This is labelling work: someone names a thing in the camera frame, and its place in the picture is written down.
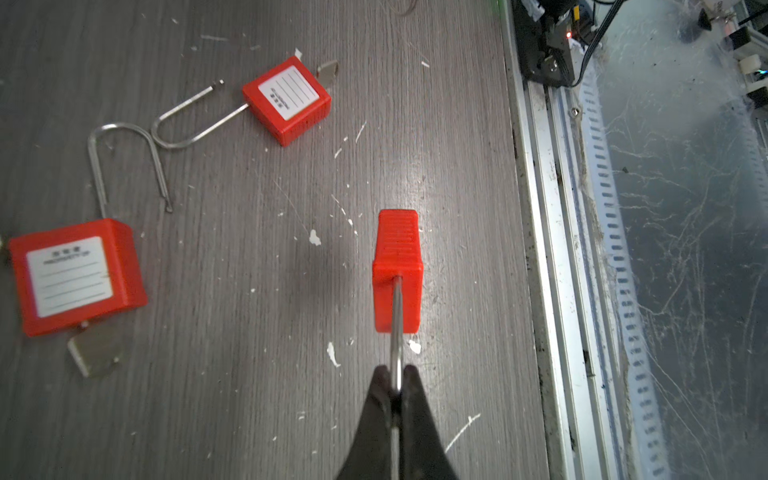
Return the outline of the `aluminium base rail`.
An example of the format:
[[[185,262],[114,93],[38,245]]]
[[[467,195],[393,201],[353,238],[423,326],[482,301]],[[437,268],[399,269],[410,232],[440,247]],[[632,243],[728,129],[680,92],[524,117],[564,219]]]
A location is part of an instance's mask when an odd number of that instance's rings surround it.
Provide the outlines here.
[[[579,178],[581,113],[569,90],[524,78],[516,8],[503,2],[502,31],[550,472],[555,479],[628,479],[616,348],[605,325],[610,309]]]

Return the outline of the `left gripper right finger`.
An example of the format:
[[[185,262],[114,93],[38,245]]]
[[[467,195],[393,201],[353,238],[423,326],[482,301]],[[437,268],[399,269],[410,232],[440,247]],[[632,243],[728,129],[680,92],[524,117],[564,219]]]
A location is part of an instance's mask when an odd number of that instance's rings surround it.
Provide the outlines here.
[[[403,371],[399,416],[399,478],[457,479],[414,365],[406,365]]]

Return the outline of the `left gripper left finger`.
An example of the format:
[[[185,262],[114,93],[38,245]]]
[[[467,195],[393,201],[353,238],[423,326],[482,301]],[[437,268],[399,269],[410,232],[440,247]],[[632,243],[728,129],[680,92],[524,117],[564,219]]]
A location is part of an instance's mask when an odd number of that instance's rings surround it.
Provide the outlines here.
[[[392,431],[398,396],[385,365],[372,374],[352,445],[337,479],[390,479]]]

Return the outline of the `red padlock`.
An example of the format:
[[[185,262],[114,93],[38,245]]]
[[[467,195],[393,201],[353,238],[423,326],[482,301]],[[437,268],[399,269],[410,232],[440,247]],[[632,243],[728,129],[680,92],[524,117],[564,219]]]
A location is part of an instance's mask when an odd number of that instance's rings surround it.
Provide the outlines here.
[[[404,337],[421,325],[423,281],[418,213],[382,210],[372,264],[374,325],[390,337],[390,385],[396,395],[403,385]]]
[[[124,355],[121,335],[107,318],[148,302],[134,231],[109,212],[99,158],[101,137],[117,131],[135,134],[146,143],[164,210],[173,213],[152,134],[134,123],[112,122],[94,128],[86,144],[97,218],[17,236],[8,243],[23,332],[37,337],[73,330],[66,349],[84,378],[111,373]]]
[[[296,56],[272,68],[242,89],[244,103],[211,126],[180,141],[161,137],[160,127],[171,117],[224,86],[217,80],[201,91],[159,115],[150,129],[153,140],[167,150],[181,150],[202,140],[216,129],[249,111],[266,130],[286,147],[331,112],[332,98],[320,81]]]

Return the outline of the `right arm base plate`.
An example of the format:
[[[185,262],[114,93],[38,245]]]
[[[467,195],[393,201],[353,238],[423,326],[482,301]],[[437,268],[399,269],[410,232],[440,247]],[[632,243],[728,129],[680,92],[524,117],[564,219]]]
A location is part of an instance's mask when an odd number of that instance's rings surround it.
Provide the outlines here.
[[[570,52],[576,0],[513,0],[512,19],[522,76],[548,87],[576,81]]]

